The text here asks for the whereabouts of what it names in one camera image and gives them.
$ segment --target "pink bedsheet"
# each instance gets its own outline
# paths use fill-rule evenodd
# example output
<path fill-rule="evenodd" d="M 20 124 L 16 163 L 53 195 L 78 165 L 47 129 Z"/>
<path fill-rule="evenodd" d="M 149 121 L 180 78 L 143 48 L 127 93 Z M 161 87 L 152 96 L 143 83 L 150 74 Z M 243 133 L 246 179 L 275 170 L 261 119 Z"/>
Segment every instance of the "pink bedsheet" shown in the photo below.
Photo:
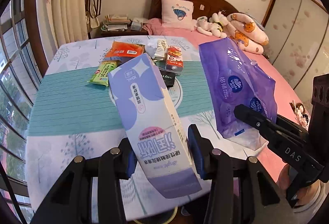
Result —
<path fill-rule="evenodd" d="M 149 35 L 184 37 L 196 48 L 198 48 L 199 44 L 218 39 L 214 36 L 206 36 L 198 31 L 190 31 L 181 28 L 164 28 L 161 26 L 161 19 L 158 18 L 150 19 L 149 23 L 144 26 L 144 29 L 148 31 Z M 264 56 L 248 52 L 245 52 L 245 54 L 250 59 L 257 61 L 258 65 L 264 70 L 264 72 L 275 80 L 274 98 L 278 105 L 278 114 L 296 122 L 295 114 L 289 104 L 292 100 L 295 100 L 296 103 L 301 102 L 296 93 Z M 267 169 L 271 177 L 276 181 L 281 169 L 285 165 L 281 158 L 265 147 L 258 155 L 258 159 Z"/>

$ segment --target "pink pillow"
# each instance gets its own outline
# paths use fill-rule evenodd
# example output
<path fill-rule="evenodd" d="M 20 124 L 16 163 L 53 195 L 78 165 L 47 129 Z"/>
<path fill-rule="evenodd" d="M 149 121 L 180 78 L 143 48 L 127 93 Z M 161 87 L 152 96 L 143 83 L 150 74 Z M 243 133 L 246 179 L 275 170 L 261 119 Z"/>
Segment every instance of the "pink pillow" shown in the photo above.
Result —
<path fill-rule="evenodd" d="M 193 2 L 185 0 L 162 1 L 162 26 L 185 28 L 194 31 Z"/>

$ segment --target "table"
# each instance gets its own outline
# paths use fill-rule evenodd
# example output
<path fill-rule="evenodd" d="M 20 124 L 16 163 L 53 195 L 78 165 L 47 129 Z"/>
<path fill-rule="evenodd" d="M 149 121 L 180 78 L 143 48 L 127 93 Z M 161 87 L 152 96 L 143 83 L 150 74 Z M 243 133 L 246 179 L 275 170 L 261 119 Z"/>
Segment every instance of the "table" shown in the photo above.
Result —
<path fill-rule="evenodd" d="M 37 93 L 27 137 L 27 183 L 32 208 L 37 209 L 66 166 L 76 155 L 94 158 L 117 147 L 122 128 L 109 88 L 88 83 L 113 41 L 146 44 L 165 38 L 180 46 L 184 70 L 169 89 L 182 125 L 187 132 L 195 123 L 203 137 L 232 157 L 257 155 L 250 149 L 222 138 L 217 132 L 213 105 L 198 50 L 181 37 L 122 36 L 65 44 L 55 54 Z M 266 153 L 267 161 L 275 156 Z M 198 193 L 165 199 L 146 179 L 139 164 L 128 181 L 121 181 L 127 220 L 155 215 L 183 205 L 209 192 L 211 181 L 199 180 Z M 92 219 L 97 214 L 97 179 L 93 181 Z"/>
<path fill-rule="evenodd" d="M 112 36 L 147 36 L 148 32 L 145 29 L 141 31 L 131 30 L 131 27 L 128 27 L 125 31 L 103 31 L 99 28 L 96 32 L 96 38 L 99 37 L 112 37 Z"/>

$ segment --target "tissue box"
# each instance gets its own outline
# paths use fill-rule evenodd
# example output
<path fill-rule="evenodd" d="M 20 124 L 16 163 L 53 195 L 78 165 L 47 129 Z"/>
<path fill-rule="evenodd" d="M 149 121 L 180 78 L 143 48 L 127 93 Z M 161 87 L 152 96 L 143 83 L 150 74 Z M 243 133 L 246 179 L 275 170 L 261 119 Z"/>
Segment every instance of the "tissue box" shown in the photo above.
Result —
<path fill-rule="evenodd" d="M 138 23 L 133 21 L 130 27 L 131 30 L 135 30 L 135 31 L 141 31 L 142 30 L 142 23 Z"/>
<path fill-rule="evenodd" d="M 182 49 L 177 46 L 169 46 L 167 49 L 166 71 L 180 75 L 183 70 Z"/>
<path fill-rule="evenodd" d="M 159 69 L 142 54 L 109 73 L 130 144 L 149 182 L 167 199 L 201 190 L 186 134 Z"/>

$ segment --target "wardrobe door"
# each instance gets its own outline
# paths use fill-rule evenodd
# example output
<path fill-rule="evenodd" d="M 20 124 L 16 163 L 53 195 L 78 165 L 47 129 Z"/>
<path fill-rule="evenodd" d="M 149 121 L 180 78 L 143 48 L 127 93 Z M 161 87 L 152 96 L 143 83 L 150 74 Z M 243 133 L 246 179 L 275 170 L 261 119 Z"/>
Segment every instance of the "wardrobe door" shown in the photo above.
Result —
<path fill-rule="evenodd" d="M 296 21 L 273 66 L 295 88 L 316 56 L 327 29 L 328 14 L 311 0 L 302 0 Z"/>
<path fill-rule="evenodd" d="M 302 103 L 309 113 L 312 112 L 312 91 L 313 91 L 313 78 L 323 74 L 329 73 L 329 28 L 327 28 L 326 35 L 320 50 L 315 57 L 309 70 L 298 83 L 295 92 L 301 99 Z M 324 99 L 327 97 L 327 90 L 324 90 Z"/>
<path fill-rule="evenodd" d="M 265 26 L 269 44 L 264 46 L 264 52 L 269 56 L 271 64 L 274 63 L 290 34 L 301 2 L 302 0 L 275 0 Z"/>

